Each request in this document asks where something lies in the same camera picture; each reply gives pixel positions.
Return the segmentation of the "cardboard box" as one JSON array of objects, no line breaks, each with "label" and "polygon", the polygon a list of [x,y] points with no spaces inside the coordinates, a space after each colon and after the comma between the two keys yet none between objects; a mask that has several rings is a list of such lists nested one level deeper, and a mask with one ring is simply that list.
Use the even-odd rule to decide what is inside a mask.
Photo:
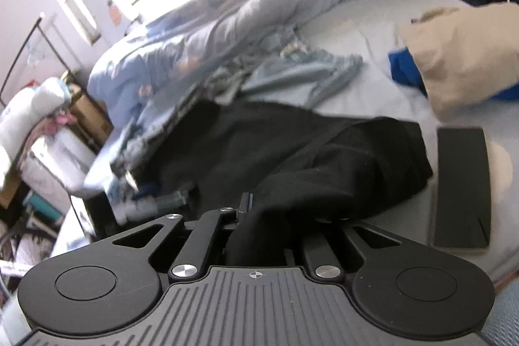
[{"label": "cardboard box", "polygon": [[78,121],[78,131],[95,151],[99,151],[114,129],[105,107],[92,99],[69,71],[63,73],[61,80],[71,94],[68,110]]}]

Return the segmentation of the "light blue striped garment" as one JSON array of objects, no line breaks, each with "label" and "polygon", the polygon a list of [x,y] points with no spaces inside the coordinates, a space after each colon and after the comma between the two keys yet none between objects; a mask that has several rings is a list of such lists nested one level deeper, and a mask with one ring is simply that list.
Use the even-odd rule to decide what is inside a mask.
[{"label": "light blue striped garment", "polygon": [[294,27],[278,27],[241,49],[211,79],[218,103],[237,98],[313,108],[359,73],[358,54],[336,55],[311,46]]}]

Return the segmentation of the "black garment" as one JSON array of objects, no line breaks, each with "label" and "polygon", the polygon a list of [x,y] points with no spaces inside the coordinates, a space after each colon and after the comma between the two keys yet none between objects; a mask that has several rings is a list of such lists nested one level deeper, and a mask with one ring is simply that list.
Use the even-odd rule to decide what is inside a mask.
[{"label": "black garment", "polygon": [[420,126],[326,117],[269,102],[198,103],[139,179],[160,195],[193,184],[190,215],[252,208],[226,245],[229,266],[277,266],[319,221],[361,221],[424,190],[433,171]]}]

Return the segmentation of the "blue hoodie with letters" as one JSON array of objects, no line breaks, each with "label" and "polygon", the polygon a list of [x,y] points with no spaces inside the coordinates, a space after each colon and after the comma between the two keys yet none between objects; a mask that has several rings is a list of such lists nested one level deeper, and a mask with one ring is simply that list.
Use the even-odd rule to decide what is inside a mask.
[{"label": "blue hoodie with letters", "polygon": [[152,103],[179,103],[233,43],[224,22],[198,27],[153,22],[130,31],[99,58],[88,94],[105,104],[114,129],[121,130]]}]

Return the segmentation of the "clear plastic storage bag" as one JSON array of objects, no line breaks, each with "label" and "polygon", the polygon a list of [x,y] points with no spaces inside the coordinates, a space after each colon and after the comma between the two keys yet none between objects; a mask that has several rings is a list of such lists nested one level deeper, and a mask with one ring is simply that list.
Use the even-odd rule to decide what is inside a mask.
[{"label": "clear plastic storage bag", "polygon": [[96,155],[72,130],[62,127],[56,135],[41,135],[19,163],[22,180],[53,208],[65,214],[69,195],[83,188]]}]

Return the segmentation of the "black folding board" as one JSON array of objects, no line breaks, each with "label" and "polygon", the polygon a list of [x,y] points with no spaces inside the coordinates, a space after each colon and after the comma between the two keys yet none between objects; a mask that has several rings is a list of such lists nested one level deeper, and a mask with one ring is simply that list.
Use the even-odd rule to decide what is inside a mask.
[{"label": "black folding board", "polygon": [[437,129],[438,173],[433,244],[485,249],[492,222],[487,141],[480,127]]}]

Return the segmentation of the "royal blue garment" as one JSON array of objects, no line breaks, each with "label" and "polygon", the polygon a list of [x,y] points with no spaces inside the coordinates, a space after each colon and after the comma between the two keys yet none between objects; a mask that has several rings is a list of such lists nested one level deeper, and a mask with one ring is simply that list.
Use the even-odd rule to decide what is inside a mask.
[{"label": "royal blue garment", "polygon": [[[407,48],[388,53],[391,76],[394,82],[418,89],[425,97],[428,96],[420,72]],[[505,89],[492,96],[493,100],[515,102],[519,100],[519,86]]]}]

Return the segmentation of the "beige garment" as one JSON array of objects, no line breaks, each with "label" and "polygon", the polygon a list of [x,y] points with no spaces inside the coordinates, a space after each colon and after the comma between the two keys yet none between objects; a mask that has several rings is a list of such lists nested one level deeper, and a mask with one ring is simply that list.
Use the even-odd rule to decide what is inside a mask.
[{"label": "beige garment", "polygon": [[518,4],[429,10],[400,36],[438,117],[518,84]]}]

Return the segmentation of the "white rolled bedding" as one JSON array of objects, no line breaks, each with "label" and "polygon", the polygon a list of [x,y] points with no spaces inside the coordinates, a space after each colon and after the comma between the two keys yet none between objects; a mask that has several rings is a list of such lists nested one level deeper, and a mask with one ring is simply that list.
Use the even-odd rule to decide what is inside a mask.
[{"label": "white rolled bedding", "polygon": [[46,116],[71,101],[65,82],[49,77],[39,86],[23,88],[1,113],[1,168],[8,172],[26,137]]}]

